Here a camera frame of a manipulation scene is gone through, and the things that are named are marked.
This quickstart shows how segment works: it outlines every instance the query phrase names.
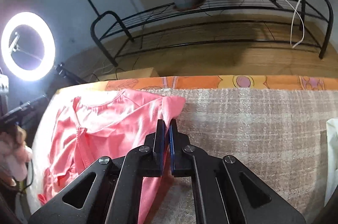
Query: white garment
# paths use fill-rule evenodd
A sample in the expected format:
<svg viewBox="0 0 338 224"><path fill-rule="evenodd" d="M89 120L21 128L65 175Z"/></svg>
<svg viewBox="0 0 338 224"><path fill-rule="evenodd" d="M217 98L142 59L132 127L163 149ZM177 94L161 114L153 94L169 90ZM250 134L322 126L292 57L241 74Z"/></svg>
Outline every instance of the white garment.
<svg viewBox="0 0 338 224"><path fill-rule="evenodd" d="M338 118L326 122L327 134L327 184L324 206L338 185Z"/></svg>

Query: pink fabric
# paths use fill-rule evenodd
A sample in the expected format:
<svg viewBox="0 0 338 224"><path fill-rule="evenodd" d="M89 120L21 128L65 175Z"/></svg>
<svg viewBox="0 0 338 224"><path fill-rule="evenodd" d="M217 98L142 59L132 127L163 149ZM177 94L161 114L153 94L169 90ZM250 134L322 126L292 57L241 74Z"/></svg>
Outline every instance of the pink fabric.
<svg viewBox="0 0 338 224"><path fill-rule="evenodd" d="M124 89L99 106L81 104L81 97L57 115L49 153L50 167L44 174L46 203L101 156L118 158L144 144L147 134L156 131L158 119L168 127L182 111L185 99L162 97ZM143 224L157 193L161 178L144 178L139 224Z"/></svg>

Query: white cord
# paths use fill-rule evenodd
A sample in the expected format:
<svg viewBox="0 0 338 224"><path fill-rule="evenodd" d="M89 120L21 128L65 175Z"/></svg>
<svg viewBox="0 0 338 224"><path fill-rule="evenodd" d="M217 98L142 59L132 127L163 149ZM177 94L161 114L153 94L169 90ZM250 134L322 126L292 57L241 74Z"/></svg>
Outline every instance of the white cord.
<svg viewBox="0 0 338 224"><path fill-rule="evenodd" d="M303 38L301 38L301 40L299 42L297 42L292 48L295 48L297 45L299 45L303 40L304 40L304 35L305 35L305 27L304 27L304 22L303 20L301 19L301 16L299 15L299 13L297 12L297 8L301 2L301 0L298 0L297 4L296 4L296 7L293 7L287 0L285 0L293 9L294 9L294 13L293 13L293 16L292 16L292 23L291 23L291 32L290 32L290 45L292 46L292 29L293 29L293 22L294 22L294 19L295 19L295 16L296 16L296 13L298 14L302 24L303 24Z"/></svg>

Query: ring light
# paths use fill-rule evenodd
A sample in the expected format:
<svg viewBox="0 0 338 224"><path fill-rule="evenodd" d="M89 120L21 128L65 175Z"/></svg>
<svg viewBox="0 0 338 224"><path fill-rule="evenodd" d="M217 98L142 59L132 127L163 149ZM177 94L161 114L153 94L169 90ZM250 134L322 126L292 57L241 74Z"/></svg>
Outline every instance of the ring light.
<svg viewBox="0 0 338 224"><path fill-rule="evenodd" d="M14 29L20 25L33 28L41 37L45 55L41 64L35 70L25 70L19 67L13 60L10 51L10 37ZM48 25L38 15L30 12L22 12L15 15L7 23L1 38L1 53L8 69L19 78L26 81L35 81L44 77L53 67L55 59L55 43Z"/></svg>

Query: wooden floor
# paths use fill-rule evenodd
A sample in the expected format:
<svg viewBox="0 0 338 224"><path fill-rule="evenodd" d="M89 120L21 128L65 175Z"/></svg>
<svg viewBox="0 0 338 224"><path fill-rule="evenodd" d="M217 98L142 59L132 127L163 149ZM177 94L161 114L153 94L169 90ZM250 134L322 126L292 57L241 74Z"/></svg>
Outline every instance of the wooden floor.
<svg viewBox="0 0 338 224"><path fill-rule="evenodd" d="M273 16L221 15L218 17L198 18L198 22L211 19L264 19L276 20ZM279 21L290 22L289 18L277 17ZM175 22L176 24L190 23L193 20ZM323 40L323 33L312 23L307 23L318 40ZM293 40L300 40L302 32L294 27ZM270 39L289 40L290 26L265 23L224 23L198 27L188 30L175 30L165 34L155 34L143 39L143 48L178 44L188 41L218 40L218 39ZM114 55L125 37L114 39L105 44ZM306 42L312 42L306 34ZM140 45L129 43L124 52L133 51ZM275 44L270 42L255 43L225 43L203 44L187 47L162 49L146 52L134 56L118 58L119 67L124 70L154 67L160 76L188 76L188 75L304 75L315 77L338 77L338 54L330 44L323 60L318 58L319 49L290 44ZM103 68L103 63L109 62L102 53L93 48L82 52L77 57L66 62L67 67L80 76L94 72L98 76L102 73L113 73L112 66Z"/></svg>

